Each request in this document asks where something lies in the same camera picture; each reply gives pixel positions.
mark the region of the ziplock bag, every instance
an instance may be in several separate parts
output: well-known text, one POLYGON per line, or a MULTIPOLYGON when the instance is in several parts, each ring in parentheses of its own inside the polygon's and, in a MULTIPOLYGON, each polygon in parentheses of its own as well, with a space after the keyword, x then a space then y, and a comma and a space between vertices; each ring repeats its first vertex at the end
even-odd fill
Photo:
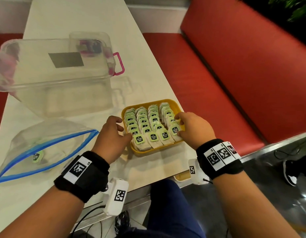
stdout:
POLYGON ((19 132, 0 167, 0 183, 36 174, 76 155, 99 132, 63 119, 45 120, 19 132))

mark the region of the white table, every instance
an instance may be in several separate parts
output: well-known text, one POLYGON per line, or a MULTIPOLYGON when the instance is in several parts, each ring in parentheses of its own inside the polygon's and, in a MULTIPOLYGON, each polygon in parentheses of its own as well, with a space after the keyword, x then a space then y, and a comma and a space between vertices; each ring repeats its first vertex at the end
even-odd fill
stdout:
MULTIPOLYGON (((166 98, 178 103, 123 0, 33 0, 24 39, 68 38, 72 31, 106 32, 113 51, 121 55, 125 73, 111 79, 113 109, 69 120, 100 130, 109 115, 120 116, 126 106, 166 98)), ((12 138, 41 121, 14 97, 8 97, 0 126, 0 165, 12 138)), ((187 170, 187 157, 195 156, 183 143, 143 158, 133 156, 127 161, 119 158, 111 165, 109 179, 127 180, 131 191, 187 170)), ((49 172, 0 184, 0 231, 53 185, 62 168, 59 165, 49 172)), ((87 206, 101 199, 98 194, 87 206)))

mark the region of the plastic lid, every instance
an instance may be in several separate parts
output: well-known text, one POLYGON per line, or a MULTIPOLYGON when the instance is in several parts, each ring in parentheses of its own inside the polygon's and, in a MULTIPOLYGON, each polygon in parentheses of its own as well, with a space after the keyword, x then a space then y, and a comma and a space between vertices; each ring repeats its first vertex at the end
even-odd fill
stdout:
POLYGON ((106 33, 73 32, 68 39, 10 40, 0 49, 0 91, 108 78, 114 70, 106 33))

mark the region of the wristband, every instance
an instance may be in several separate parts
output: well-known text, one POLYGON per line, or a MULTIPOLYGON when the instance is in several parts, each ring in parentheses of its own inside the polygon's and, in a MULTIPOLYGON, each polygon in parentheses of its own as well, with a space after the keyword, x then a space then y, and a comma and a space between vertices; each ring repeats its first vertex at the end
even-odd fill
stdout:
POLYGON ((240 155, 230 142, 210 140, 197 150, 197 160, 203 172, 212 180, 223 174, 238 174, 243 171, 240 155))
POLYGON ((56 188, 68 191, 84 203, 108 184, 110 165, 99 155, 87 151, 77 156, 54 180, 56 188))

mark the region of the shoe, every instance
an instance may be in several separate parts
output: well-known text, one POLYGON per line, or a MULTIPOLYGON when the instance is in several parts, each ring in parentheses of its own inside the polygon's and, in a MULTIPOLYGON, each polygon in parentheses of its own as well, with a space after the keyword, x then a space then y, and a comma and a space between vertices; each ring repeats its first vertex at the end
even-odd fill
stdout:
POLYGON ((297 184, 297 177, 299 173, 293 172, 292 169, 293 161, 292 160, 285 160, 283 161, 283 175, 287 182, 287 184, 291 186, 296 186, 297 184))
POLYGON ((115 217, 115 234, 122 234, 131 227, 129 212, 126 210, 115 217))

